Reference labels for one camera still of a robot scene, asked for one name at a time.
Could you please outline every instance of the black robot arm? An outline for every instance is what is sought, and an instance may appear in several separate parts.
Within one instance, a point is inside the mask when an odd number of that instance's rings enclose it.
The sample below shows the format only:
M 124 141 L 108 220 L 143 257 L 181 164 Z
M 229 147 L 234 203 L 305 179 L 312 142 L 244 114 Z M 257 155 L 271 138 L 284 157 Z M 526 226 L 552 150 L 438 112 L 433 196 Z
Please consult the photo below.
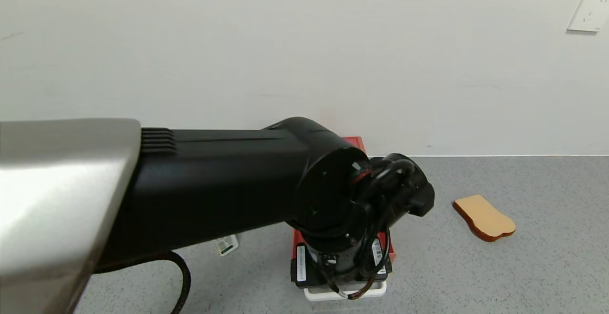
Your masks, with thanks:
M 306 118 L 263 130 L 146 128 L 96 269 L 286 221 L 309 252 L 336 259 L 324 273 L 332 284 L 374 273 L 366 251 L 375 234 L 432 206 L 433 188 L 413 161 L 400 154 L 369 160 Z M 354 249 L 355 257 L 342 255 Z

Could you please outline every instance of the bread slice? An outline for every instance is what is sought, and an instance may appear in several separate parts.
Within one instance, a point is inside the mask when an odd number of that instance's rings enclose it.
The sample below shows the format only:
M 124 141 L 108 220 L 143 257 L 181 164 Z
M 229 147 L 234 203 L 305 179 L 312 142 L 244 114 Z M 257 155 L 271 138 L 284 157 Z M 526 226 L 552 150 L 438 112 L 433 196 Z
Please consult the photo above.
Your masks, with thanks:
M 471 231 L 487 242 L 511 236 L 516 231 L 514 221 L 496 210 L 482 195 L 458 199 L 452 207 L 467 221 Z

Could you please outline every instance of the gray floor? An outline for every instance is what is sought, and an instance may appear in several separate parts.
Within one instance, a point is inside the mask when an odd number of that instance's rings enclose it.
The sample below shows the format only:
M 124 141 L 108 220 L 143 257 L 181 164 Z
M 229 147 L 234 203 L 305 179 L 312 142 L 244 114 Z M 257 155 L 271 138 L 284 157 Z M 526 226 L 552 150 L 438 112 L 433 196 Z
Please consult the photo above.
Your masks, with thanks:
M 183 313 L 609 313 L 609 157 L 416 158 L 436 189 L 425 218 L 392 228 L 398 253 L 381 299 L 309 303 L 289 276 L 285 224 L 179 250 L 192 272 Z M 452 201 L 480 193 L 516 222 L 486 243 Z M 91 278 L 77 313 L 169 314 L 181 276 L 170 262 Z

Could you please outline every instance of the electrical socket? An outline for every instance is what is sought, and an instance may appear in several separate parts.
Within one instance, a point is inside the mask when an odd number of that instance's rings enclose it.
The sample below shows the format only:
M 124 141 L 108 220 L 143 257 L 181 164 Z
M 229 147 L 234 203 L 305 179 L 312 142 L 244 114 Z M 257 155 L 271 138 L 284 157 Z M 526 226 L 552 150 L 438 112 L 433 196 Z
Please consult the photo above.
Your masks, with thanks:
M 581 0 L 567 29 L 598 32 L 609 17 L 609 0 Z

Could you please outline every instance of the barcode sticker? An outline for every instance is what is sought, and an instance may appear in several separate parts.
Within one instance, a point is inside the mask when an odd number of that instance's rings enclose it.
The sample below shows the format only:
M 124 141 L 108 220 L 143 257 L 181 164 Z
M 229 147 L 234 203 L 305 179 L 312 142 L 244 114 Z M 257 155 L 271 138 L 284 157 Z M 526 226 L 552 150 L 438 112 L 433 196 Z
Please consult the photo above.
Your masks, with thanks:
M 372 254 L 374 255 L 374 265 L 378 265 L 381 259 L 383 259 L 383 250 L 381 249 L 381 241 L 376 238 L 374 239 L 374 243 L 372 244 Z M 385 270 L 385 266 L 379 270 L 377 274 L 384 275 L 387 273 Z
M 296 247 L 296 281 L 306 281 L 305 246 Z
M 216 243 L 216 247 L 220 255 L 226 255 L 234 249 L 237 249 L 237 246 L 239 246 L 237 236 L 234 234 L 218 238 L 214 242 Z

